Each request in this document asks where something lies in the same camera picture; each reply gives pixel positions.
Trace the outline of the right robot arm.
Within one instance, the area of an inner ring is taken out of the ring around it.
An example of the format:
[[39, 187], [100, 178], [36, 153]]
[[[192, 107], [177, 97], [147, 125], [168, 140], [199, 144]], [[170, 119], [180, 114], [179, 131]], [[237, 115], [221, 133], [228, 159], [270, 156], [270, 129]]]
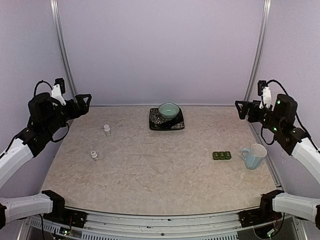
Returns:
[[[308, 133], [295, 127], [297, 102], [286, 94], [278, 94], [273, 109], [260, 108], [260, 101], [235, 101], [241, 120], [261, 123], [270, 130], [274, 140], [291, 157], [300, 162], [318, 181], [320, 179], [320, 154], [309, 139]], [[320, 200], [296, 196], [282, 190], [262, 194], [260, 206], [255, 212], [260, 222], [281, 217], [283, 213], [308, 220], [320, 226]]]

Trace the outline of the green three-compartment pill box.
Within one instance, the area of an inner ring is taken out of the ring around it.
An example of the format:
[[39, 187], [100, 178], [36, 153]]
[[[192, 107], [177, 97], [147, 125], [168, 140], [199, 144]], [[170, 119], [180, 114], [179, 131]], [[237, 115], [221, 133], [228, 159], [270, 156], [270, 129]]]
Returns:
[[213, 160], [230, 160], [232, 158], [230, 151], [214, 151], [212, 153]]

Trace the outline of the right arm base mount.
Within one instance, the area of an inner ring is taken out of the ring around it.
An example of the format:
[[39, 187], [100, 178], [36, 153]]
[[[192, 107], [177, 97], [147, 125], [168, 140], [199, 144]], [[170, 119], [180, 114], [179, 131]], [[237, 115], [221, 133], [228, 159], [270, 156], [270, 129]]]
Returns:
[[263, 212], [260, 208], [243, 210], [238, 213], [238, 218], [242, 228], [252, 227], [275, 220], [280, 220], [283, 215], [280, 212]]

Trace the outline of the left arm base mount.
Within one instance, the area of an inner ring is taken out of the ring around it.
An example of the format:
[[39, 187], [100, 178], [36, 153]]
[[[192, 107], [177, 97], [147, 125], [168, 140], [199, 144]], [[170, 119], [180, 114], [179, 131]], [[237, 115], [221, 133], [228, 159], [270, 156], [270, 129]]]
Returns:
[[88, 214], [84, 211], [65, 209], [60, 215], [56, 213], [45, 213], [43, 218], [54, 223], [83, 229], [87, 220], [87, 215]]

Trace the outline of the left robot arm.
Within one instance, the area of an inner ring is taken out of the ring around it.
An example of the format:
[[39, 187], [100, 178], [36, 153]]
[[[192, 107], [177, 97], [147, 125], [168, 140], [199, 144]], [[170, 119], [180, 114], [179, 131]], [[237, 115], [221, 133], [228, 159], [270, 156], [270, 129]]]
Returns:
[[[23, 165], [38, 156], [50, 142], [57, 143], [54, 134], [68, 127], [68, 121], [89, 112], [91, 94], [78, 94], [62, 104], [48, 92], [35, 95], [28, 103], [30, 117], [27, 127], [15, 135], [0, 155], [0, 184], [3, 186]], [[39, 194], [1, 198], [0, 226], [15, 220], [42, 214], [45, 219], [61, 223], [70, 218], [65, 199], [51, 190]]]

